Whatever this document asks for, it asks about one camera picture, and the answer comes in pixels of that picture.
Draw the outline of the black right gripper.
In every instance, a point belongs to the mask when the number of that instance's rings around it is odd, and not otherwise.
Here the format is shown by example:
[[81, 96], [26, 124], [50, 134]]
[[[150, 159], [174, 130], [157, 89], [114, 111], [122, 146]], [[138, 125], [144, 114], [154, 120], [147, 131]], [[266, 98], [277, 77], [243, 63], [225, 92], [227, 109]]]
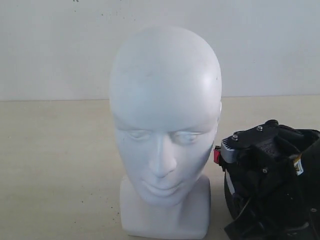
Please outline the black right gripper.
[[245, 202], [224, 231], [231, 240], [320, 237], [320, 132], [270, 119], [226, 137], [236, 161], [219, 165]]

